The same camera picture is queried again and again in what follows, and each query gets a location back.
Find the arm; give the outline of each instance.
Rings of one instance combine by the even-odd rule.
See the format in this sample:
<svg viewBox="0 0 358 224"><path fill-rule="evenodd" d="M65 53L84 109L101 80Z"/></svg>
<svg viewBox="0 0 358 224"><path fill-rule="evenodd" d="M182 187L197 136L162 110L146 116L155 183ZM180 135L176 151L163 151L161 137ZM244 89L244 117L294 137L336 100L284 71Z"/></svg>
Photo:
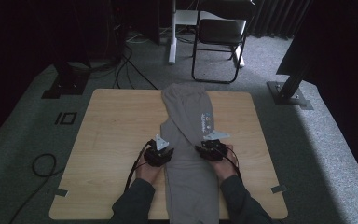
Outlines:
<svg viewBox="0 0 358 224"><path fill-rule="evenodd" d="M236 163L231 150L227 157ZM227 203L227 210L233 224L272 223L269 214L261 207L260 203L251 197L249 191L237 177L234 167L227 161L211 161L210 164L216 171L220 181L220 189Z"/></svg>
<svg viewBox="0 0 358 224"><path fill-rule="evenodd" d="M141 157L136 169L136 179L112 206L114 215L109 224L147 223L150 204L155 193L152 185L161 168L150 166L145 163L144 156Z"/></svg>

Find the black sleeve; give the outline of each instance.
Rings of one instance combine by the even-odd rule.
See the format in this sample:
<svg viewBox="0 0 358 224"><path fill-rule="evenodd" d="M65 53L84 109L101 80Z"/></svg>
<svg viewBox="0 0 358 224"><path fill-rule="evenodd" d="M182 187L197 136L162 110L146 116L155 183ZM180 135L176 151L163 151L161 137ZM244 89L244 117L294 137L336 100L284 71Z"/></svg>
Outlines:
<svg viewBox="0 0 358 224"><path fill-rule="evenodd" d="M240 179L234 175L222 182L220 189L233 224L270 224L271 217L260 203L251 197Z"/></svg>
<svg viewBox="0 0 358 224"><path fill-rule="evenodd" d="M109 224L146 224L155 189L143 179L135 179L130 188L113 204Z"/></svg>

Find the hand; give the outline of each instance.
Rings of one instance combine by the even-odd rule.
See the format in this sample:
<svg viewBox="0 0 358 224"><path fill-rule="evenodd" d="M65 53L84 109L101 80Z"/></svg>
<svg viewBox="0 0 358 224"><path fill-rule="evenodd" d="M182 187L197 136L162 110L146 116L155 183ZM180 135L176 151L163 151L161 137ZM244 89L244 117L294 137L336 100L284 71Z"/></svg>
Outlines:
<svg viewBox="0 0 358 224"><path fill-rule="evenodd" d="M233 150L234 146L226 145L229 149ZM231 150L227 151L227 157L237 164L237 159L234 157ZM231 162L229 162L226 158L223 158L221 161L209 161L214 170L216 171L217 177L219 178L219 182L223 182L223 180L231 177L232 175L236 175L235 169Z"/></svg>
<svg viewBox="0 0 358 224"><path fill-rule="evenodd" d="M162 169L162 166L160 167L154 167L149 165L148 163L144 164L145 158L144 158L144 154L141 156L141 158L138 161L138 166L136 169L136 178L141 178L147 182L149 182L151 185L154 184L154 182L157 179L158 173L159 171Z"/></svg>

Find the gray carpet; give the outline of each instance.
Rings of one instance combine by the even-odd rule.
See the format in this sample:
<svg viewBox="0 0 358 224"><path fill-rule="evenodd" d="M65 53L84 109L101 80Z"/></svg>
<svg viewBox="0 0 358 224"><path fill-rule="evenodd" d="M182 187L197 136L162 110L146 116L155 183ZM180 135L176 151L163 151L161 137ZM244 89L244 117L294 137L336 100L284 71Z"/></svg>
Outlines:
<svg viewBox="0 0 358 224"><path fill-rule="evenodd" d="M275 73L290 40L250 36L245 46L245 67L240 70L238 79L229 85L192 80L192 46L189 44L178 42L176 64L168 65L169 39L162 39L160 46L142 39L132 41L141 43L128 43L132 49L131 62L159 89L173 82L185 82L203 85L207 91L252 94L276 174L280 183L289 188L283 194L289 211L284 223L358 223L358 165L317 88L307 82L300 86L314 110L275 105L269 93L267 81L287 79ZM232 61L218 61L226 55L201 54L200 61L207 63L197 67L202 76L226 77L234 73ZM53 67L34 79L0 129L0 223L8 223L28 196L44 182L45 178L34 175L31 169L35 157L52 153L57 158L57 170L65 166L92 92L112 88L117 71L94 73L83 95L66 95L55 100L41 99L56 77ZM125 89L131 88L131 84L135 89L153 89L131 66L123 67L118 83ZM76 113L75 122L56 124L60 113ZM51 160L42 160L36 167L40 173L47 174ZM61 177L53 176L25 205L14 223L104 223L103 220L49 218L52 191L58 187Z"/></svg>

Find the gray sweatpants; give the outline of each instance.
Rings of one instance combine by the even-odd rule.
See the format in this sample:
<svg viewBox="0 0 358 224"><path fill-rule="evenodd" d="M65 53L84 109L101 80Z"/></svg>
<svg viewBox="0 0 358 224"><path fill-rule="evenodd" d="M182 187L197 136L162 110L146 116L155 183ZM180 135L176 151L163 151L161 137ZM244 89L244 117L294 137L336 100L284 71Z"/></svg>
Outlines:
<svg viewBox="0 0 358 224"><path fill-rule="evenodd" d="M172 224L219 222L216 174L194 146L213 126L213 108L202 87L172 84L162 91L169 118L161 124L161 137L175 148L166 164L167 210Z"/></svg>

